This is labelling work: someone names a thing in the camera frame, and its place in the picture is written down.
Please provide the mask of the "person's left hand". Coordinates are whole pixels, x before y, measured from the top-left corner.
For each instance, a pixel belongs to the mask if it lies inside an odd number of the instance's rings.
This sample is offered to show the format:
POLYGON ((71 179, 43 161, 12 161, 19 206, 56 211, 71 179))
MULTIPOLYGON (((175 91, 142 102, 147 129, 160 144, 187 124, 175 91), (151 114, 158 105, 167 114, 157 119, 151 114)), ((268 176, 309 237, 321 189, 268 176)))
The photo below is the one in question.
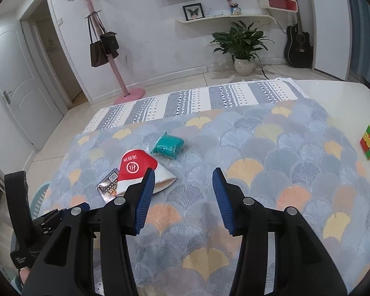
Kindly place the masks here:
POLYGON ((19 277, 20 277, 20 280, 21 280, 22 284, 25 284, 26 280, 28 279, 28 276, 29 276, 30 272, 31 272, 31 269, 29 267, 21 268, 18 271, 18 274, 19 274, 19 277))

